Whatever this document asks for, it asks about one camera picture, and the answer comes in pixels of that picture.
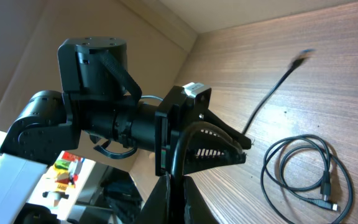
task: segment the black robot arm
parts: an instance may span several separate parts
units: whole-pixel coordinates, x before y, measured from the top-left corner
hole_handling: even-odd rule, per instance
[[[202,215],[204,210],[194,206],[209,212],[208,207],[189,198],[202,196],[191,178],[182,176],[244,163],[242,150],[250,149],[250,139],[208,109],[211,88],[201,83],[174,86],[159,106],[139,101],[142,91],[127,72],[126,58],[126,43],[121,39],[66,40],[58,50],[63,93],[35,94],[9,129],[0,153],[50,166],[61,151],[78,147],[81,130],[95,144],[106,139],[94,150],[112,159],[131,156],[138,148],[155,152],[155,175],[162,179],[137,222],[146,223],[148,211],[163,213],[163,222],[190,219],[198,223],[193,212]],[[123,154],[110,152],[111,141],[131,149]],[[159,202],[162,207],[151,206],[161,195],[165,197]]]

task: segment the white panel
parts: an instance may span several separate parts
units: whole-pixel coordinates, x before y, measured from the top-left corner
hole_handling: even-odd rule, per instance
[[[0,223],[13,223],[46,170],[45,164],[0,156]]]

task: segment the black wire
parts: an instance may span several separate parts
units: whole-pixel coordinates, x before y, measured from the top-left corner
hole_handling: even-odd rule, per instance
[[[163,101],[164,99],[159,96],[153,96],[153,95],[144,95],[141,97],[141,99],[155,99],[159,101]]]
[[[232,146],[232,148],[234,149],[237,149],[238,152],[242,152],[239,143],[235,142],[230,137],[230,135],[224,132],[221,128],[205,121],[191,123],[180,134],[176,148],[173,152],[171,175],[175,185],[181,184],[181,178],[183,177],[183,170],[185,167],[186,150],[188,148],[190,140],[192,139],[194,134],[196,134],[198,131],[201,131],[202,129],[217,134],[226,144]]]
[[[107,140],[101,146],[97,145],[93,149],[102,153],[103,155],[105,155],[110,159],[125,159],[135,154],[135,152],[137,151],[137,146],[134,146],[131,150],[126,152],[122,152],[122,153],[110,152],[109,150],[106,149],[110,145],[110,143],[111,140]]]
[[[255,110],[252,112],[246,126],[244,127],[244,129],[242,130],[242,134],[245,134],[249,127],[252,124],[252,121],[254,120],[256,114],[258,113],[258,111],[261,109],[261,107],[266,103],[266,101],[271,97],[271,95],[280,87],[280,85],[285,81],[285,79],[288,78],[288,76],[295,70],[297,69],[304,61],[305,59],[307,59],[306,54],[311,52],[310,50],[307,51],[303,51],[300,56],[298,56],[298,58],[296,60],[293,61],[290,69],[283,75],[283,77],[281,77],[281,79],[276,83],[276,85],[274,85],[274,87],[266,94],[266,96],[259,102],[259,104],[256,106]],[[314,143],[313,141],[311,141],[310,139],[314,139],[319,141],[324,149],[321,149],[316,143]],[[271,158],[274,156],[274,154],[276,154],[279,150],[286,148],[291,142],[295,141],[295,140],[302,140],[302,141],[306,141],[307,143],[309,143],[308,145],[304,145],[304,146],[298,146],[294,149],[292,149],[290,152],[286,153],[280,163],[280,170],[279,170],[279,174],[280,174],[280,181],[275,179],[274,177],[272,177],[272,175],[270,174],[270,172],[267,170],[267,164],[269,163],[269,161],[271,160]],[[268,156],[269,152],[278,144],[280,144],[272,153],[271,155]],[[286,164],[286,161],[288,159],[288,157],[293,154],[294,152],[301,150],[301,149],[315,149],[320,153],[320,156],[324,162],[324,171],[328,171],[329,172],[329,166],[330,166],[330,162],[331,159],[339,166],[339,168],[342,170],[346,182],[347,182],[347,188],[349,191],[349,198],[346,204],[345,209],[343,210],[343,212],[333,221],[333,223],[339,223],[340,221],[342,221],[345,216],[350,212],[350,209],[352,207],[353,204],[353,184],[351,182],[351,178],[349,176],[349,173],[347,172],[346,168],[343,166],[342,162],[335,156],[333,156],[330,152],[329,152],[329,148],[327,147],[327,144],[324,142],[324,140],[322,140],[320,137],[317,137],[315,135],[311,135],[311,134],[304,134],[304,135],[300,135],[300,136],[295,136],[295,137],[290,137],[290,138],[285,138],[282,139],[278,142],[276,142],[275,144],[273,144],[270,148],[267,149],[266,153],[265,153],[265,157],[264,157],[264,165],[262,168],[262,171],[260,173],[260,186],[262,188],[262,192],[268,202],[268,204],[273,208],[273,210],[282,218],[284,219],[287,223],[293,223],[291,220],[287,219],[283,214],[281,214],[277,208],[273,205],[273,203],[270,201],[269,197],[266,194],[266,190],[265,190],[265,186],[264,186],[264,174],[265,172],[267,173],[267,175],[279,186],[283,187],[284,189],[287,189],[292,195],[294,195],[295,197],[297,197],[300,200],[304,200],[306,202],[309,202],[310,200],[314,200],[313,198],[305,198],[295,192],[305,192],[305,191],[309,191],[309,190],[313,190],[316,189],[318,187],[321,186],[321,182],[323,181],[323,177],[321,177],[315,184],[309,186],[309,187],[290,187],[288,186],[288,184],[285,182],[284,179],[284,167]]]
[[[311,141],[310,139],[314,139],[314,140],[318,140],[324,147],[324,149],[321,149],[317,144],[315,144],[313,141]],[[286,153],[280,163],[280,168],[279,168],[279,174],[280,174],[280,181],[275,179],[274,177],[272,177],[272,175],[270,174],[270,172],[267,170],[267,164],[269,163],[269,161],[271,160],[271,158],[274,156],[274,154],[276,154],[279,150],[286,148],[291,142],[296,141],[296,140],[302,140],[302,141],[306,141],[307,143],[309,143],[309,145],[304,145],[304,146],[298,146],[294,149],[292,149],[290,152]],[[279,145],[270,155],[269,152],[274,149],[277,145]],[[270,146],[264,156],[264,165],[262,167],[262,171],[260,173],[260,186],[262,188],[262,192],[268,202],[268,204],[271,206],[271,208],[278,214],[278,216],[280,216],[282,219],[284,219],[287,223],[293,223],[291,220],[289,220],[288,218],[286,218],[283,214],[281,214],[277,208],[273,205],[273,203],[270,201],[269,197],[266,194],[266,190],[265,190],[265,185],[264,185],[264,174],[266,172],[266,174],[279,186],[283,187],[284,189],[287,189],[291,194],[293,194],[294,196],[296,196],[297,198],[304,200],[304,201],[308,201],[310,198],[305,198],[302,197],[301,195],[298,195],[297,193],[295,193],[296,191],[299,192],[304,192],[304,191],[309,191],[309,190],[313,190],[318,188],[321,185],[321,181],[322,178],[319,179],[315,184],[309,186],[309,187],[289,187],[288,184],[285,182],[284,179],[284,167],[285,164],[289,158],[289,156],[291,154],[293,154],[294,152],[301,150],[301,149],[315,149],[317,150],[324,162],[324,170],[328,170],[327,168],[329,168],[329,160],[328,158],[331,158],[338,166],[339,168],[342,170],[346,182],[347,182],[347,188],[348,188],[348,201],[346,204],[345,209],[343,209],[342,213],[333,221],[333,223],[339,223],[341,222],[346,215],[350,212],[350,209],[352,207],[353,204],[353,184],[351,182],[351,178],[349,176],[349,173],[347,172],[346,168],[343,166],[342,162],[336,157],[333,156],[329,151],[328,151],[328,147],[327,144],[324,142],[324,140],[322,140],[320,137],[317,137],[315,135],[311,135],[311,134],[304,134],[304,135],[300,135],[300,136],[295,136],[295,137],[290,137],[290,138],[285,138],[282,140],[279,140],[278,142],[274,143],[272,146]]]
[[[254,120],[256,114],[260,110],[260,108],[266,103],[266,101],[271,97],[271,95],[279,88],[279,86],[285,81],[285,79],[288,78],[288,76],[291,75],[293,71],[295,71],[296,67],[291,67],[284,75],[281,77],[281,79],[276,83],[276,85],[273,86],[273,88],[266,94],[266,96],[259,102],[259,104],[256,106],[254,111],[252,112],[251,116],[248,119],[248,122],[244,129],[242,130],[242,134],[246,134],[249,127],[252,124],[252,121]]]

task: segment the cable connector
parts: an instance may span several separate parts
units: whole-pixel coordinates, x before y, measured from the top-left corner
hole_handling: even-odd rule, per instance
[[[302,50],[299,55],[293,59],[292,63],[290,64],[290,67],[293,69],[298,68],[299,66],[301,66],[301,64],[303,64],[303,62],[309,59],[314,52],[314,49]]]
[[[320,194],[323,195],[323,200],[328,201],[331,195],[331,175],[329,171],[323,172],[323,179],[321,180]]]
[[[332,203],[330,201],[324,201],[321,199],[313,199],[313,198],[309,198],[308,202],[313,204],[313,205],[317,205],[320,208],[325,208],[331,211],[338,211],[338,204],[336,203]]]

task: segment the wood grain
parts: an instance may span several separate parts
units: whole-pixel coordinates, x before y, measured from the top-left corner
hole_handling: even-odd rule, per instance
[[[255,142],[247,162],[191,175],[220,223],[283,222],[264,199],[260,170],[270,145],[298,134],[322,137],[345,164],[356,196],[343,222],[358,223],[358,2],[202,34],[176,84],[211,85],[210,109],[241,131],[291,59],[308,48],[316,54],[285,81],[250,127],[247,136]],[[140,160],[152,164],[141,155],[135,164]],[[273,159],[268,169],[276,166]],[[147,171],[131,171],[143,177],[135,178],[139,188],[149,189],[155,181],[145,180],[153,175]],[[285,175],[290,185],[300,187],[316,182],[322,171],[318,153],[306,151],[290,159]],[[336,166],[332,185],[332,199],[344,208],[346,181]],[[293,222],[329,223],[339,215],[299,201],[269,178],[265,186],[272,202]],[[318,189],[304,195],[320,198]]]

